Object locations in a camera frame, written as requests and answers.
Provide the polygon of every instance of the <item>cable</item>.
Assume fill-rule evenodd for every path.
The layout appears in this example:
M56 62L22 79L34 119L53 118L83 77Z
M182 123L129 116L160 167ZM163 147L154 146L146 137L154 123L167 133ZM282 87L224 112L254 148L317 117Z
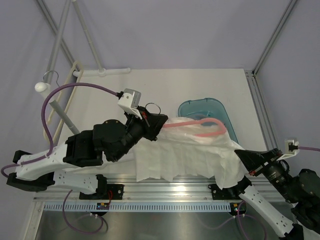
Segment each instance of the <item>cable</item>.
M228 222L230 222L231 220L234 220L235 218L238 218L239 221L240 221L240 218L242 218L241 215L237 215L237 216L228 218L228 219L225 220L223 223L221 223L219 226L210 227L210 226L204 224L204 223L201 221L201 219L199 218L198 214L195 214L195 215L196 215L196 218L198 219L199 223L200 223L203 227L205 227L206 229L209 229L209 230L213 230L213 231L216 231L216 230L221 229L221 228L224 227ZM244 215L244 217L248 217L248 218L254 219L255 221L259 222L259 223L262 225L262 227L263 227L264 240L267 240L267 238L268 238L268 236L267 236L267 230L266 230L265 226L262 224L262 222L260 222L260 221L259 221L258 219L256 219L254 216L251 216L251 215L248 215L248 214ZM250 240L250 239L248 238L247 234L244 232L244 229L243 229L243 228L241 228L241 231L242 231L243 234L245 235L246 239L247 239L247 240Z
M72 221L72 224L77 223L79 220L85 219L85 218L88 218L88 217L95 217L95 216L92 215L92 214L82 215L82 216L78 217L77 219L73 220L73 221ZM105 223L106 223L106 225L105 225L105 226L106 226L105 232L107 232L108 229L109 229L109 226L108 226L108 224L107 224L107 221L105 221ZM58 229L55 229L54 225L52 224L52 221L51 221L50 217L48 218L47 225L49 226L50 230L51 230L52 232L55 232L55 233L61 233L61 232L65 231L66 229L69 228L69 226L65 226L65 227L63 227L63 228L61 228L61 229L59 229L59 230L58 230Z
M196 216L196 218L198 219L199 223L200 223L203 227L205 227L206 229L209 229L209 230L214 230L214 231L222 228L222 227L223 227L224 225L226 225L228 222L230 222L231 220L235 219L234 217L230 217L230 218L228 218L226 221L224 221L223 223L221 223L219 226L210 227L210 226L204 224L204 223L201 221L201 219L199 218L198 214L195 214L195 216Z
M108 206L109 206L110 203L111 203L112 198L114 197L114 194L112 193L111 190L108 191L108 196L109 196L109 203L108 203Z
M317 147L298 146L298 149L320 152L320 148L317 148Z
M53 142L53 138L50 134L50 131L48 129L48 126L47 126L47 123L46 123L46 107L50 101L50 99L58 92L60 92L61 90L63 89L66 89L66 88L71 88L71 87L79 87L79 86L84 86L84 87L90 87L90 88L94 88L94 89L100 89L102 91L105 91L107 93L110 93L114 96L119 96L118 93L114 92L114 91L111 91L110 89L108 88L105 88L103 86L99 86L99 85L96 85L96 84L92 84L92 83L86 83L86 82L73 82L73 83L69 83L69 84L66 84L66 85L63 85L63 86L60 86L60 87L57 87L56 89L54 89L47 97L46 99L44 100L43 104L42 104L42 108L41 108L41 122L42 122L42 125L43 125L43 128L45 130L45 133L47 134L48 136L48 139L49 139L49 151L43 155L43 156L40 156L40 157L37 157L36 159L33 159L33 160L29 160L29 161L23 161L20 163L20 165L26 165L26 164L32 164L32 163L35 163L35 162L38 162L42 159L45 159L46 157L50 156L50 154L52 153L53 149L54 149L54 142ZM17 167L19 166L18 164L10 164L10 165L7 165L7 166L4 166L3 168L1 168L1 174L8 178L8 175L5 173L5 170L8 169L8 168L12 168L12 167Z
M62 217L63 217L65 223L67 224L67 226L69 228L71 228L72 230L74 230L74 231L76 231L78 233L81 233L81 234L92 235L92 234L98 233L102 229L102 227L104 226L104 223L108 227L107 221L103 217L101 217L99 215L95 215L97 218L99 218L101 220L101 225L97 228L97 230L94 230L94 231L82 231L82 230L72 226L71 223L68 222L68 219L67 219L67 216L66 216L66 212L65 212L66 201L67 201L67 198L69 197L69 195L71 194L71 192L72 192L72 190L70 190L68 192L68 194L65 196L65 198L63 200L63 204L62 204Z
M238 222L239 222L239 225L240 225L240 228L241 228L241 231L242 231L243 235L245 236L246 240L250 240L250 238L248 237L246 231L244 230L244 227L242 226L241 218L240 218L240 216L241 216L241 215L240 215L240 207L241 207L241 205L244 204L244 203L245 203L245 201L242 201L242 202L239 204L238 210L237 210L237 217L238 217ZM256 222L258 222L258 223L262 226L263 232L264 232L264 240L267 240L267 239L268 239L268 232L267 232L267 229L266 229L265 225L264 225L260 220L258 220L257 218L255 218L254 216L251 216L251 215L248 215L248 214L245 214L244 216L245 216L245 217L249 217L249 218L255 220Z

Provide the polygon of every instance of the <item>pink tube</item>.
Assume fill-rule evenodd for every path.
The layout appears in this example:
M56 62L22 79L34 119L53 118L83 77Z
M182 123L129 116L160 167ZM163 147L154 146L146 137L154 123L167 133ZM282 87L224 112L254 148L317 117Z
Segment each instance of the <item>pink tube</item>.
M198 134L195 134L195 136L197 136L197 137L211 137L211 136L222 135L227 132L225 125L220 120L212 118L212 117L203 118L201 120L192 120L192 121L184 121L184 122L177 122L177 123L167 123L167 124L163 125L163 128L175 128L175 127L183 127L183 126L203 124L203 123L216 123L220 127L221 130L214 131L214 132L207 132L207 133L198 133Z

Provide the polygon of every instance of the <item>gray wall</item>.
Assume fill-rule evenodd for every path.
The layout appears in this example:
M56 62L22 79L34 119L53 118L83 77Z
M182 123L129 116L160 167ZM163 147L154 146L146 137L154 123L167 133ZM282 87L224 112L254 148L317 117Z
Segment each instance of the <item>gray wall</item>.
M2 167L12 163L16 150L36 153L48 148L40 118L43 98L34 86L46 71L54 37L35 3L25 0L1 1L0 31ZM62 53L56 70L63 83L69 64ZM51 129L57 125L57 118L54 122ZM33 194L7 186L3 176L0 176L0 187L0 239L17 240Z
M53 17L64 0L45 0ZM258 61L289 0L78 0L105 68L245 68ZM73 7L65 41L97 68Z
M320 1L299 1L266 63L258 73L283 146L297 137L301 146L320 148ZM320 174L320 153L300 151L289 163L294 173Z

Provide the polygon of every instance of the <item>white cloth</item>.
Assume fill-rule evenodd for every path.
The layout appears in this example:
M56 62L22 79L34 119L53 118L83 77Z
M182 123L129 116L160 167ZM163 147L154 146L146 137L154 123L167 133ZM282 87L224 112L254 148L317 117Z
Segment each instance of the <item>white cloth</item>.
M187 122L192 119L176 117L166 123ZM232 141L228 132L212 137L194 136L216 132L217 125L188 125L162 128L157 141L142 138L133 148L137 182L164 178L172 181L178 175L215 176L219 188L230 188L243 178L241 161L235 149L243 149Z

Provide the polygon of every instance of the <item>blue plastic container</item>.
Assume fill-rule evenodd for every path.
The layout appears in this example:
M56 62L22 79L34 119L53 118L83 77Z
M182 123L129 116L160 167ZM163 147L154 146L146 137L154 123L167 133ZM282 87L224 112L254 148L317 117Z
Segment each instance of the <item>blue plastic container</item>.
M228 114L224 105L214 98L204 98L198 100L189 100L182 103L178 109L179 117L191 118L200 120L204 118L215 118L224 123L228 130L230 138L238 143L234 128L230 122ZM208 126L215 124L213 122L206 122L203 125Z

